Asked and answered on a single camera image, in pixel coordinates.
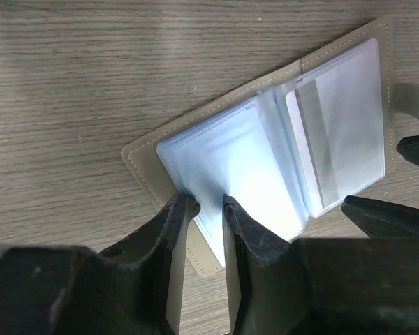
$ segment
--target wood grain surface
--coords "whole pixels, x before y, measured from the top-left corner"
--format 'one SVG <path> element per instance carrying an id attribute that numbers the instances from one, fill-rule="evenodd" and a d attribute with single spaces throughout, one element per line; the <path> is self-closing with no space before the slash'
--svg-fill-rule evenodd
<path id="1" fill-rule="evenodd" d="M 121 239 L 154 215 L 125 144 L 382 15 L 396 78 L 419 82 L 419 0 L 0 1 L 0 243 Z M 362 194 L 419 207 L 419 168 L 398 156 Z M 338 209 L 305 235 L 362 236 Z M 186 263 L 181 328 L 228 331 L 224 273 Z"/>

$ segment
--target card holder wallet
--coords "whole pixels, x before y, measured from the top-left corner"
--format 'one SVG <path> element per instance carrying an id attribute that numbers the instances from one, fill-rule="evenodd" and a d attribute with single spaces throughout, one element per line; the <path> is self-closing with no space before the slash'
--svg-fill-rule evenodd
<path id="1" fill-rule="evenodd" d="M 221 265 L 224 194 L 290 240 L 385 175 L 379 70 L 370 38 L 158 144 L 174 185 L 199 202 L 195 221 Z"/>
<path id="2" fill-rule="evenodd" d="M 156 208 L 177 190 L 194 194 L 202 211 L 186 256 L 210 276 L 224 261 L 224 193 L 291 239 L 394 167 L 392 90 L 383 17 L 146 134 L 122 158 Z"/>

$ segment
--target translucent plastic page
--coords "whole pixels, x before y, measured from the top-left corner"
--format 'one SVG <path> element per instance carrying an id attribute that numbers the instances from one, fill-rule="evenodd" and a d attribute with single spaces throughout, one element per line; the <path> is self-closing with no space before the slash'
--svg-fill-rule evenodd
<path id="1" fill-rule="evenodd" d="M 285 84 L 312 210 L 320 216 L 385 175 L 378 45 L 371 39 Z"/>
<path id="2" fill-rule="evenodd" d="M 223 194 L 283 239 L 298 235 L 307 222 L 271 91 L 160 143 L 157 153 L 178 190 L 200 203 L 196 223 L 222 265 Z"/>

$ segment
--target stitched edge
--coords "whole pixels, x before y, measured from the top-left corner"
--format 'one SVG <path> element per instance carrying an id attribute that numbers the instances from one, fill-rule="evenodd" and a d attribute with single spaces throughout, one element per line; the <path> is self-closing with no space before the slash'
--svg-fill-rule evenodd
<path id="1" fill-rule="evenodd" d="M 387 95 L 388 95 L 388 125 L 389 125 L 389 127 L 390 127 L 390 133 L 389 133 L 389 136 L 390 136 L 390 152 L 391 152 L 391 166 L 390 166 L 390 168 L 392 168 L 392 167 L 394 166 L 394 150 L 393 150 L 393 148 L 392 148 L 392 131 L 391 131 L 391 99 L 390 99 L 390 34 L 389 34 L 389 30 L 388 30 L 388 26 L 387 26 L 387 24 L 382 23 L 382 24 L 379 24 L 379 25 L 377 25 L 377 26 L 375 26 L 375 27 L 369 28 L 369 29 L 367 29 L 367 30 L 363 31 L 362 33 L 359 33 L 357 36 L 354 36 L 354 37 L 352 37 L 351 39 L 347 40 L 346 42 L 344 42 L 344 43 L 342 43 L 342 44 L 340 44 L 340 45 L 338 45 L 338 46 L 336 46 L 336 47 L 334 47 L 334 48 L 332 48 L 332 49 L 328 50 L 328 51 L 327 51 L 327 52 L 325 52 L 324 54 L 321 54 L 320 56 L 318 56 L 318 57 L 316 57 L 316 58 L 314 58 L 314 59 L 312 59 L 312 60 L 310 60 L 310 61 L 307 61 L 306 63 L 301 64 L 301 66 L 304 66 L 304 65 L 310 64 L 311 62 L 316 61 L 317 59 L 323 58 L 325 55 L 327 55 L 327 54 L 331 53 L 332 51 L 334 51 L 334 50 L 338 49 L 339 47 L 342 47 L 343 45 L 349 44 L 350 42 L 352 42 L 352 41 L 353 41 L 353 40 L 355 40 L 356 38 L 358 38 L 358 37 L 360 37 L 360 36 L 362 36 L 362 35 L 365 35 L 365 34 L 369 33 L 371 30 L 377 29 L 377 28 L 382 27 L 382 26 L 384 26 L 384 27 L 385 27 L 385 30 L 386 30 L 386 81 L 387 81 L 387 86 L 388 86 L 388 91 L 387 91 Z M 259 84 L 256 84 L 256 85 L 254 85 L 254 86 L 252 86 L 252 87 L 249 87 L 248 89 L 245 89 L 244 91 L 242 91 L 242 92 L 240 92 L 240 93 L 236 94 L 235 96 L 233 96 L 233 97 L 229 98 L 227 101 L 222 102 L 221 104 L 217 105 L 216 107 L 213 107 L 213 108 L 211 108 L 210 110 L 207 110 L 207 111 L 205 111 L 205 112 L 203 112 L 203 113 L 201 113 L 201 114 L 199 114 L 199 115 L 196 115 L 195 117 L 193 117 L 193 118 L 192 118 L 192 119 L 190 119 L 189 121 L 185 122 L 184 124 L 180 124 L 180 125 L 178 125 L 177 127 L 174 127 L 174 128 L 172 128 L 172 129 L 170 129 L 169 131 L 166 131 L 166 132 L 164 132 L 163 134 L 161 134 L 161 135 L 157 136 L 157 137 L 156 137 L 156 138 L 154 138 L 153 140 L 150 140 L 149 142 L 146 142 L 146 143 L 144 143 L 143 145 L 141 145 L 141 146 L 139 146 L 139 147 L 135 148 L 134 150 L 130 151 L 130 152 L 127 154 L 127 158 L 130 160 L 130 162 L 132 163 L 133 167 L 135 168 L 135 171 L 138 173 L 138 176 L 141 178 L 141 180 L 143 181 L 143 183 L 146 185 L 147 189 L 148 189 L 148 190 L 149 190 L 149 192 L 152 194 L 152 197 L 154 197 L 154 199 L 157 201 L 157 203 L 160 205 L 160 207 L 161 207 L 161 203 L 160 203 L 160 201 L 156 198 L 156 196 L 155 196 L 154 192 L 152 192 L 152 189 L 149 187 L 149 185 L 147 184 L 147 182 L 145 181 L 145 179 L 144 179 L 144 178 L 143 178 L 143 176 L 141 175 L 141 173 L 140 173 L 140 171 L 138 170 L 138 168 L 136 167 L 135 163 L 132 161 L 132 159 L 131 159 L 130 155 L 131 155 L 134 151 L 137 151 L 137 150 L 139 150 L 139 149 L 141 149 L 141 148 L 145 147 L 146 145 L 148 145 L 148 144 L 150 144 L 150 143 L 152 143 L 152 142 L 155 142 L 155 141 L 159 140 L 159 139 L 160 139 L 160 138 L 162 138 L 163 136 L 165 136 L 165 135 L 167 135 L 167 134 L 169 134 L 169 133 L 171 133 L 171 132 L 173 132 L 173 131 L 175 131 L 175 130 L 177 130 L 177 129 L 180 129 L 180 128 L 184 127 L 184 126 L 185 126 L 185 125 L 187 125 L 187 124 L 190 124 L 192 121 L 195 121 L 196 119 L 199 119 L 199 118 L 201 118 L 201 117 L 205 116 L 206 114 L 208 114 L 208 113 L 212 112 L 213 110 L 216 110 L 216 109 L 218 109 L 218 108 L 220 108 L 220 107 L 224 106 L 225 104 L 227 104 L 227 103 L 229 103 L 229 102 L 231 102 L 231 101 L 235 100 L 236 98 L 238 98 L 238 97 L 239 97 L 239 96 L 241 96 L 242 94 L 245 94 L 245 93 L 246 93 L 246 92 L 248 92 L 248 91 L 254 90 L 256 87 L 262 86 L 262 85 L 264 85 L 264 84 L 266 84 L 266 83 L 268 83 L 268 82 L 271 82 L 271 81 L 273 81 L 273 80 L 275 80 L 275 79 L 277 79 L 277 78 L 279 78 L 279 77 L 281 77 L 281 76 L 283 76 L 283 75 L 286 75 L 286 74 L 288 74 L 288 73 L 290 73 L 290 72 L 293 72 L 293 71 L 295 71 L 295 70 L 297 70 L 297 69 L 299 69 L 299 68 L 300 68 L 300 66 L 296 66 L 296 67 L 294 67 L 294 68 L 292 68 L 292 69 L 290 69 L 290 70 L 288 70 L 288 71 L 286 71 L 286 72 L 284 72 L 284 73 L 280 73 L 279 75 L 276 75 L 276 76 L 274 76 L 274 77 L 272 77 L 272 78 L 270 78 L 270 79 L 268 79 L 268 80 L 264 80 L 263 82 L 261 82 L 261 83 L 259 83 Z M 215 272 L 215 271 L 217 271 L 217 270 L 219 270 L 219 269 L 220 269 L 220 267 L 217 267 L 217 268 L 215 268 L 215 269 L 213 269 L 213 270 L 211 270 L 211 271 L 207 271 L 207 272 L 203 271 L 202 267 L 200 266 L 199 262 L 198 262 L 198 261 L 196 260 L 196 258 L 194 257 L 194 254 L 192 254 L 191 250 L 189 250 L 188 246 L 186 246 L 186 250 L 189 252 L 189 254 L 191 255 L 191 257 L 193 258 L 193 261 L 197 264 L 197 266 L 198 266 L 199 270 L 200 270 L 200 271 L 201 271 L 204 275 L 211 274 L 212 272 Z"/>

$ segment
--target leather strap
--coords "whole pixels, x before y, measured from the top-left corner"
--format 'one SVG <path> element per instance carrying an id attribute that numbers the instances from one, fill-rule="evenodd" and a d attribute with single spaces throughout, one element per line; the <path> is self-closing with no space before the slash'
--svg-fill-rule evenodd
<path id="1" fill-rule="evenodd" d="M 396 83 L 392 94 L 395 112 L 411 115 L 419 120 L 419 84 Z"/>

